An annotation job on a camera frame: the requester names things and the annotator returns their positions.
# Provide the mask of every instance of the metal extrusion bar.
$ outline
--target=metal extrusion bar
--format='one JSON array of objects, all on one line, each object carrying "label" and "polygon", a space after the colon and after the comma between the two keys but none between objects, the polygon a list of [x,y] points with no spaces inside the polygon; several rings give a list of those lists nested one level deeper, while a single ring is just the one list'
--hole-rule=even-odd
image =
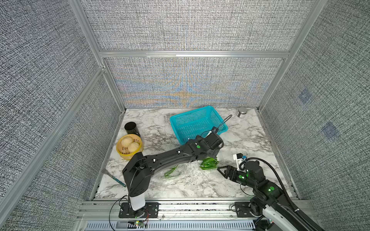
[{"label": "metal extrusion bar", "polygon": [[76,15],[77,21],[80,24],[80,27],[85,34],[86,40],[90,45],[91,51],[96,59],[96,62],[99,65],[102,65],[103,62],[99,57],[99,46],[98,42],[95,39],[95,36],[90,28],[85,12],[82,8],[82,5],[79,0],[68,0],[69,4]]},{"label": "metal extrusion bar", "polygon": [[[214,200],[208,200],[207,204],[201,204],[201,200],[194,201],[171,201],[171,200],[148,200],[149,202],[158,202],[158,219],[151,218],[149,220],[250,220],[251,218],[237,218],[234,211],[231,211],[231,206],[235,202],[249,203],[249,200],[239,198],[239,200],[222,200],[217,202],[217,198]],[[83,221],[94,221],[94,220],[108,220],[108,215],[112,205],[115,201],[84,201],[80,212],[77,216],[77,223]],[[294,203],[309,217],[314,220],[318,220],[318,216],[309,200],[295,200]],[[111,221],[122,221],[126,219],[118,218],[120,206],[116,203],[111,211]]]},{"label": "metal extrusion bar", "polygon": [[67,129],[82,104],[85,102],[87,96],[90,94],[96,82],[99,80],[99,77],[102,75],[103,70],[103,67],[98,67],[93,76],[81,90],[80,94],[75,98],[73,103],[54,127],[52,132],[41,144],[28,165],[24,168],[11,188],[4,195],[0,202],[0,228],[4,225],[10,213],[13,211],[14,207],[17,205],[24,192],[27,190],[32,180],[35,178],[36,174],[50,155],[51,151],[64,134],[64,131]]},{"label": "metal extrusion bar", "polygon": [[96,193],[96,190],[98,189],[98,185],[101,181],[101,178],[103,176],[103,173],[101,172],[101,170],[103,170],[105,168],[105,166],[107,165],[107,162],[109,160],[109,157],[110,157],[110,154],[112,152],[112,149],[113,149],[113,145],[115,143],[115,140],[116,140],[116,137],[117,137],[117,134],[120,130],[120,127],[121,127],[121,123],[122,123],[122,120],[123,120],[123,117],[124,117],[124,112],[121,113],[120,117],[119,117],[119,120],[118,120],[118,123],[117,123],[117,126],[114,130],[114,134],[112,136],[112,139],[111,139],[111,143],[109,144],[109,148],[107,150],[107,153],[105,154],[105,158],[103,160],[103,163],[101,165],[101,168],[100,168],[100,171],[99,171],[99,174],[98,174],[98,177],[96,178],[95,180],[95,183],[94,183],[94,187],[92,188],[92,192],[90,194],[90,197],[89,197],[89,200],[93,200],[94,197],[95,197],[95,193]]},{"label": "metal extrusion bar", "polygon": [[79,0],[69,0],[69,3],[72,7],[72,10],[73,10],[74,14],[76,15],[77,21],[80,24],[82,31],[85,34],[86,40],[90,45],[91,51],[92,51],[96,61],[98,62],[99,65],[105,65],[104,67],[106,69],[106,74],[104,75],[104,77],[107,81],[108,87],[112,92],[112,95],[114,97],[114,100],[117,103],[118,108],[122,112],[124,112],[126,110],[126,107],[123,103],[121,94],[118,91],[118,88],[117,88],[117,86],[116,86],[116,84],[113,80],[113,77],[112,77],[112,75],[111,75],[111,73],[108,69],[107,64],[104,62],[104,60],[99,55],[98,42],[96,41],[94,33],[91,30],[90,24],[87,20],[87,17],[85,15],[84,9],[83,9],[80,1]]},{"label": "metal extrusion bar", "polygon": [[122,112],[125,112],[126,111],[125,104],[123,103],[123,99],[122,99],[121,93],[118,90],[118,87],[117,87],[117,85],[114,82],[114,78],[113,78],[113,76],[111,74],[111,71],[109,70],[108,64],[105,61],[105,59],[103,59],[103,58],[102,58],[102,61],[103,61],[103,65],[105,67],[104,77],[105,77],[105,80],[107,81],[107,84],[109,86],[109,89],[111,90],[111,93],[113,95],[113,98],[116,101],[119,109]]},{"label": "metal extrusion bar", "polygon": [[298,52],[298,50],[301,47],[304,39],[308,35],[311,27],[315,23],[317,17],[319,16],[321,10],[326,5],[326,3],[327,3],[327,0],[316,0],[314,2],[310,12],[308,13],[300,31],[299,31],[299,33],[298,33],[298,35],[297,35],[297,37],[296,37],[296,39],[295,39],[295,41],[294,41],[294,43],[291,47],[289,57],[280,66],[279,70],[277,71],[275,77],[272,79],[270,85],[268,86],[266,92],[264,93],[264,95],[263,95],[263,97],[262,97],[262,99],[259,103],[258,110],[260,112],[262,112],[264,110],[267,102],[269,101],[272,94],[274,93],[274,91],[275,91],[276,87],[278,86],[281,78],[284,76],[284,73],[288,69],[291,62],[293,61],[294,56]]},{"label": "metal extrusion bar", "polygon": [[220,57],[220,58],[287,58],[288,51],[100,51],[100,57]]},{"label": "metal extrusion bar", "polygon": [[261,113],[259,113],[258,111],[256,111],[256,113],[257,113],[258,118],[260,119],[260,122],[261,122],[261,125],[263,127],[263,130],[265,131],[266,135],[269,138],[272,151],[275,154],[275,157],[277,159],[277,162],[278,162],[278,164],[279,164],[279,166],[280,166],[280,168],[281,168],[281,170],[283,172],[283,175],[284,175],[286,181],[293,186],[294,192],[296,193],[297,197],[299,199],[301,199],[302,197],[299,194],[299,191],[297,189],[297,186],[296,186],[296,184],[295,184],[295,182],[294,182],[294,180],[292,178],[292,175],[291,175],[291,173],[290,173],[290,171],[289,171],[289,169],[288,169],[288,167],[287,167],[287,165],[286,165],[286,163],[284,161],[283,156],[281,155],[281,152],[280,152],[280,150],[279,150],[279,148],[278,148],[278,146],[277,146],[277,144],[275,142],[275,139],[272,136],[269,127],[265,123],[265,119],[263,118],[263,115]]}]

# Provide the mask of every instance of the black cylindrical container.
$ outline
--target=black cylindrical container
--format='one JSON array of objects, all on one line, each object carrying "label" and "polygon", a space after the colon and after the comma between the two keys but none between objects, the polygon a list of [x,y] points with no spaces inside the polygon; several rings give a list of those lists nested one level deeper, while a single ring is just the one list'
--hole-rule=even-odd
[{"label": "black cylindrical container", "polygon": [[139,130],[138,130],[138,127],[136,126],[135,122],[126,123],[125,124],[125,130],[126,130],[127,134],[135,134],[135,135],[138,135],[139,137],[141,137],[140,133],[139,133]]}]

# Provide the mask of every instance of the wire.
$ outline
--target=wire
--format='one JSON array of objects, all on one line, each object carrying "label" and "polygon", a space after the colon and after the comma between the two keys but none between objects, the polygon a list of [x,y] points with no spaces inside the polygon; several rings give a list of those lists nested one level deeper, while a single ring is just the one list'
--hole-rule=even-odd
[{"label": "wire", "polygon": [[145,219],[146,221],[147,221],[147,223],[145,224],[145,226],[147,226],[147,224],[148,224],[148,222],[149,222],[149,212],[148,212],[148,210],[146,210],[146,212],[147,212],[147,218]]},{"label": "wire", "polygon": [[229,218],[229,217],[227,217],[227,216],[225,216],[225,214],[224,213],[220,213],[220,214],[222,214],[224,217],[226,217],[227,219],[229,219],[229,220],[235,220],[235,219],[237,219],[238,217],[236,216],[235,218]]},{"label": "wire", "polygon": [[128,203],[128,200],[127,200],[127,198],[125,198],[127,195],[124,195],[121,199],[120,199],[120,201],[118,202],[118,204],[120,205],[120,207],[121,207],[121,204],[120,204],[120,202],[121,202],[121,200],[122,199],[125,199],[126,201],[127,201],[127,203]]},{"label": "wire", "polygon": [[[225,124],[230,118],[232,117],[232,115],[228,115],[221,123],[220,125],[216,128],[219,129],[221,127],[221,125]],[[205,132],[211,132],[212,130],[207,130],[207,131],[204,131],[202,132],[201,136],[205,133]]]},{"label": "wire", "polygon": [[211,131],[211,130],[207,130],[207,131],[202,132],[201,136],[203,136],[203,134],[204,134],[205,132],[210,132],[210,131]]},{"label": "wire", "polygon": [[240,184],[240,190],[244,193],[244,194],[247,194],[247,193],[245,193],[243,190],[242,190],[242,184]]},{"label": "wire", "polygon": [[127,210],[127,213],[128,211],[130,210],[130,191],[131,191],[131,184],[132,184],[132,181],[134,180],[134,177],[135,177],[135,174],[136,172],[138,171],[138,169],[136,169],[134,175],[132,176],[132,179],[131,179],[131,182],[130,182],[130,188],[128,189],[128,210]]},{"label": "wire", "polygon": [[245,161],[247,162],[247,161],[249,161],[249,160],[259,160],[259,161],[262,161],[263,163],[265,163],[265,164],[267,164],[270,168],[271,168],[271,170],[274,172],[274,174],[275,174],[275,176],[276,176],[276,178],[277,178],[277,180],[279,181],[279,184],[280,184],[280,186],[281,186],[281,189],[283,190],[283,192],[284,192],[284,195],[285,195],[285,198],[286,198],[286,200],[289,202],[289,204],[294,208],[294,210],[296,210],[298,207],[292,202],[292,200],[289,198],[289,196],[288,196],[288,193],[287,193],[287,191],[286,191],[286,189],[285,189],[285,187],[284,187],[284,185],[283,185],[283,182],[281,181],[281,179],[280,179],[280,177],[279,177],[279,175],[278,175],[278,173],[275,171],[275,169],[271,166],[271,164],[269,164],[267,161],[265,161],[265,160],[263,160],[263,159],[261,159],[261,158],[257,158],[257,157],[250,157],[250,158],[247,158]]},{"label": "wire", "polygon": [[164,220],[164,219],[161,219],[161,218],[158,218],[158,217],[157,217],[157,219],[158,219],[159,221],[168,221],[168,220],[170,220],[170,219],[174,218],[174,217],[176,216],[176,214],[177,214],[177,213],[175,213],[172,217],[168,218],[167,220]]},{"label": "wire", "polygon": [[236,212],[236,210],[232,210],[232,207],[235,206],[234,204],[230,207],[230,210]]},{"label": "wire", "polygon": [[112,212],[112,208],[117,203],[117,201],[122,200],[123,197],[121,197],[121,199],[116,200],[114,202],[114,204],[112,205],[111,210],[109,211],[108,220],[109,220],[109,225],[111,226],[111,228],[112,228],[113,231],[115,231],[115,229],[112,227],[112,224],[111,224],[111,212]]},{"label": "wire", "polygon": [[260,221],[262,218],[264,218],[265,216],[264,215],[261,215],[257,220],[256,220],[256,222],[255,223],[257,223],[258,221]]},{"label": "wire", "polygon": [[244,171],[245,170],[245,160],[239,164],[239,169]]},{"label": "wire", "polygon": [[280,177],[279,177],[279,175],[278,175],[278,173],[275,171],[275,169],[271,166],[271,164],[269,164],[267,161],[265,161],[265,160],[263,160],[263,159],[261,159],[261,158],[257,158],[257,157],[250,157],[250,158],[248,158],[248,159],[246,159],[245,161],[247,162],[247,161],[249,161],[249,160],[259,160],[259,161],[262,161],[262,162],[264,162],[265,164],[267,164],[270,168],[271,168],[271,170],[274,172],[274,174],[275,174],[275,176],[276,176],[276,178],[277,178],[277,180],[279,181],[279,184],[280,184],[280,186],[281,186],[281,189],[283,190],[283,193],[284,193],[284,196],[285,196],[285,198],[286,198],[286,200],[288,201],[288,203],[290,204],[290,206],[293,208],[293,210],[295,211],[295,213],[303,220],[303,222],[304,223],[306,223],[310,228],[312,228],[312,229],[314,229],[314,230],[316,230],[316,231],[318,231],[309,221],[307,221],[303,216],[302,216],[302,214],[300,214],[300,210],[298,209],[298,207],[297,207],[297,205],[295,205],[294,203],[293,203],[293,201],[290,199],[290,197],[289,197],[289,195],[288,195],[288,193],[287,193],[287,191],[286,191],[286,189],[285,189],[285,187],[284,187],[284,185],[283,185],[283,182],[281,181],[281,179],[280,179]]},{"label": "wire", "polygon": [[217,127],[217,128],[219,128],[219,127],[221,127],[221,125],[223,125],[224,123],[226,123],[230,118],[232,117],[232,115],[229,115],[228,117],[226,117],[221,123],[220,123],[220,125]]}]

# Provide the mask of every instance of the gray fabric wall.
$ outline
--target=gray fabric wall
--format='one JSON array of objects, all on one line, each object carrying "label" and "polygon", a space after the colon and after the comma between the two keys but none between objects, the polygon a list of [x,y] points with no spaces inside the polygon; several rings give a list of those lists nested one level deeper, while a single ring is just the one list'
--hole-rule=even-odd
[{"label": "gray fabric wall", "polygon": [[[174,51],[288,51],[314,1],[80,0],[100,50]],[[278,63],[108,59],[129,108],[256,107]]]},{"label": "gray fabric wall", "polygon": [[97,68],[67,0],[0,1],[0,199]]},{"label": "gray fabric wall", "polygon": [[1,231],[71,230],[120,113],[101,77]]},{"label": "gray fabric wall", "polygon": [[106,58],[128,108],[257,107],[280,58]]},{"label": "gray fabric wall", "polygon": [[329,0],[262,115],[326,230],[368,230],[370,4]]},{"label": "gray fabric wall", "polygon": [[314,0],[81,0],[102,50],[289,50]]}]

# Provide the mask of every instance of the white marble surface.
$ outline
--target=white marble surface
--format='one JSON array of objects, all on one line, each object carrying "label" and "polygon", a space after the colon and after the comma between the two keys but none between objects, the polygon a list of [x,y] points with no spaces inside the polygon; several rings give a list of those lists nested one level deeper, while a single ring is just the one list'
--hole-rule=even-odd
[{"label": "white marble surface", "polygon": [[[141,139],[144,142],[143,155],[158,154],[177,148],[180,144],[172,130],[169,118],[182,112],[190,111],[184,109],[128,109],[124,116],[122,126],[116,138],[116,143],[122,136],[126,135],[124,125],[133,121],[137,124]],[[286,180],[280,170],[278,162],[265,138],[265,133],[258,120],[254,109],[249,109],[245,118],[236,116],[235,109],[216,109],[222,118],[232,114],[227,121],[228,131],[222,133],[225,146],[219,151],[218,166],[236,166],[232,155],[236,153],[246,154],[248,157],[259,157],[268,161],[277,171],[287,188]],[[173,175],[180,175],[167,179],[163,178],[167,170],[156,173],[145,192],[146,198],[184,198],[184,197],[246,197],[239,184],[226,180],[216,169],[202,170],[199,168],[201,161],[181,164]],[[106,169],[116,178],[124,182],[122,170],[128,161],[117,153],[115,146],[110,155]],[[260,163],[266,178],[278,183],[277,178],[270,168]],[[252,189],[243,187],[243,190],[253,195]],[[120,198],[127,194],[124,188],[112,178],[103,175],[95,198]]]}]

